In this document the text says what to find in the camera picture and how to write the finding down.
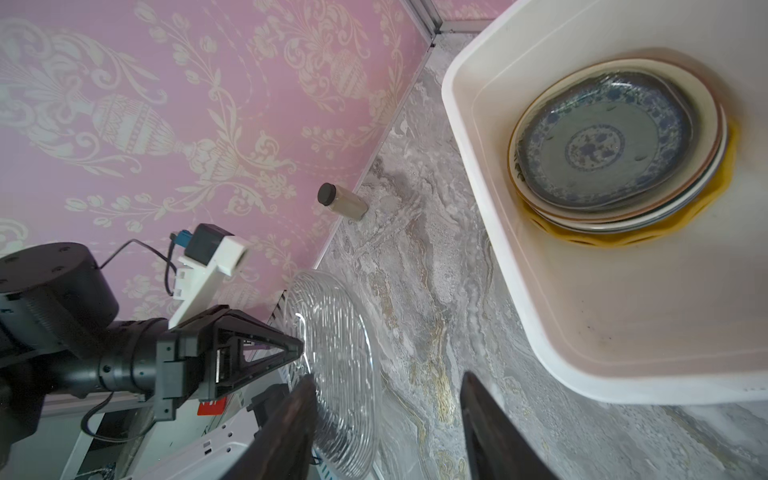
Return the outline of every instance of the wall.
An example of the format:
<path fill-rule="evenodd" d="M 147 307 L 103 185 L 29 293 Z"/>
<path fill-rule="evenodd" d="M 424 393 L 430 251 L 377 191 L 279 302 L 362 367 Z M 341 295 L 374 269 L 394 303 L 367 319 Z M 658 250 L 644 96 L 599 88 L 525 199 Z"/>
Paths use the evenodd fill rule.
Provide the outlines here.
<path fill-rule="evenodd" d="M 399 0 L 52 2 L 0 7 L 0 255 L 58 241 L 103 260 L 211 222 L 255 251 L 217 297 L 271 311 L 355 187 L 427 49 Z M 105 273 L 120 319 L 168 316 L 164 266 Z"/>
<path fill-rule="evenodd" d="M 432 0 L 443 21 L 493 20 L 515 0 Z"/>

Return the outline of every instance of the white plastic basin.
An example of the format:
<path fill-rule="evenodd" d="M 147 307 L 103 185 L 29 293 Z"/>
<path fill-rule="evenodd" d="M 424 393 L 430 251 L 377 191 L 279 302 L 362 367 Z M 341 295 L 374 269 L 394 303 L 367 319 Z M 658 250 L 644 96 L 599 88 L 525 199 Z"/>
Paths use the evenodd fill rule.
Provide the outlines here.
<path fill-rule="evenodd" d="M 454 60 L 442 96 L 534 352 L 582 395 L 616 403 L 768 399 L 768 2 L 520 0 Z M 730 189 L 681 232 L 620 249 L 548 236 L 512 201 L 523 110 L 579 68 L 670 48 L 742 127 Z"/>

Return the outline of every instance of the yellow plate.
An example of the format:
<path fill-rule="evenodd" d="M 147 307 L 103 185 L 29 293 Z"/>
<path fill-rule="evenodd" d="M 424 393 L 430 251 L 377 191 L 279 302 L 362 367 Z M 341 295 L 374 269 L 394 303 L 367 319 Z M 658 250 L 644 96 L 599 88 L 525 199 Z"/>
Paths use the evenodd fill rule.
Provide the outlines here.
<path fill-rule="evenodd" d="M 712 202 L 714 202 L 730 186 L 733 179 L 733 166 L 736 163 L 736 149 L 739 144 L 739 128 L 733 119 L 728 119 L 728 147 L 723 158 L 723 162 L 718 167 L 717 172 L 712 176 L 712 180 L 704 187 L 700 194 L 696 196 L 688 205 L 681 208 L 675 214 L 638 230 L 622 233 L 581 233 L 565 229 L 541 215 L 537 214 L 528 203 L 523 199 L 517 199 L 518 205 L 523 213 L 537 227 L 549 233 L 553 237 L 566 240 L 580 245 L 589 245 L 590 247 L 624 247 L 626 245 L 636 245 L 638 243 L 656 240 L 657 238 L 677 232 L 679 229 L 689 224 L 698 214 L 704 211 Z"/>

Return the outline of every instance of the black cable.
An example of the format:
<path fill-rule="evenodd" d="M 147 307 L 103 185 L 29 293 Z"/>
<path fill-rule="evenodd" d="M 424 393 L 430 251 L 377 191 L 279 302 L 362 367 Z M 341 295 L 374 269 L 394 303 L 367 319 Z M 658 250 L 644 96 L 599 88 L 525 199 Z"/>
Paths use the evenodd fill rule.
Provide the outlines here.
<path fill-rule="evenodd" d="M 138 435 L 127 437 L 125 439 L 113 439 L 112 437 L 105 437 L 102 435 L 97 435 L 91 431 L 90 428 L 88 428 L 88 420 L 91 419 L 93 415 L 96 415 L 99 410 L 103 409 L 110 400 L 112 400 L 112 396 L 114 395 L 114 392 L 109 392 L 109 395 L 107 398 L 102 402 L 96 405 L 94 408 L 88 410 L 85 415 L 83 415 L 83 419 L 80 421 L 80 430 L 89 437 L 93 437 L 94 439 L 101 440 L 102 442 L 108 442 L 108 443 L 125 443 L 130 442 L 131 440 L 140 439 L 144 435 L 148 434 L 150 430 L 152 430 L 152 427 L 154 427 L 155 421 L 153 420 L 152 423 L 149 424 L 149 426 L 144 429 L 141 433 Z"/>
<path fill-rule="evenodd" d="M 120 248 L 118 248 L 117 250 L 115 250 L 115 251 L 114 251 L 114 253 L 113 253 L 113 254 L 111 254 L 111 255 L 109 256 L 109 258 L 107 258 L 107 259 L 104 261 L 104 263 L 102 263 L 102 264 L 101 264 L 101 266 L 100 266 L 100 267 L 98 267 L 98 269 L 99 269 L 99 270 L 101 270 L 102 268 L 104 268 L 105 266 L 107 266 L 107 263 L 110 263 L 110 262 L 112 261 L 112 259 L 113 259 L 113 258 L 114 258 L 114 257 L 115 257 L 115 256 L 116 256 L 118 253 L 120 253 L 121 251 L 123 251 L 123 249 L 124 249 L 125 247 L 127 247 L 128 245 L 130 245 L 131 243 L 138 243 L 138 244 L 139 244 L 139 245 L 141 245 L 142 247 L 144 247 L 144 248 L 146 248 L 146 249 L 150 250 L 152 253 L 154 253 L 155 255 L 157 255 L 158 257 L 160 257 L 161 259 L 163 259 L 163 261 L 165 262 L 165 279 L 166 279 L 166 280 L 165 280 L 165 290 L 166 290 L 166 292 L 168 292 L 168 295 L 170 295 L 170 296 L 173 296 L 173 295 L 174 295 L 174 293 L 173 293 L 172 291 L 170 291 L 170 287 L 168 286 L 168 269 L 169 269 L 169 268 L 170 268 L 170 269 L 172 269 L 172 270 L 174 271 L 174 275 L 176 274 L 176 266 L 174 265 L 174 263 L 173 263 L 172 261 L 170 261 L 170 254 L 173 252 L 173 249 L 174 249 L 174 244 L 173 244 L 173 241 L 171 241 L 170 247 L 168 247 L 168 256 L 166 257 L 166 256 L 165 256 L 165 255 L 163 255 L 162 253 L 158 252 L 158 251 L 157 251 L 157 250 L 155 250 L 154 248 L 152 248 L 152 247 L 150 247 L 149 245 L 147 245 L 146 243 L 142 242 L 141 240 L 136 240 L 135 238 L 131 238 L 129 241 L 127 241 L 127 242 L 123 243 L 123 244 L 120 246 Z"/>
<path fill-rule="evenodd" d="M 173 265 L 171 260 L 171 255 L 174 254 L 174 247 L 176 246 L 176 234 L 172 233 L 170 235 L 170 245 L 168 245 L 168 255 L 166 257 L 168 258 L 168 261 L 165 263 L 165 275 L 163 276 L 163 279 L 165 281 L 165 291 L 168 292 L 168 295 L 173 296 L 174 292 L 170 289 L 170 285 L 168 284 L 168 270 L 170 269 L 170 266 Z"/>

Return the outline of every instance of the black bottle cap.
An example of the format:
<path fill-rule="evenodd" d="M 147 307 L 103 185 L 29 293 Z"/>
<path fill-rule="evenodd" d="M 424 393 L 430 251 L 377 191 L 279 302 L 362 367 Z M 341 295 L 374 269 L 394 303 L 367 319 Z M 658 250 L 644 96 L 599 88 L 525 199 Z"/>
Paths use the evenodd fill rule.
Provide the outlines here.
<path fill-rule="evenodd" d="M 323 184 L 317 191 L 317 201 L 328 207 L 336 199 L 336 185 Z"/>

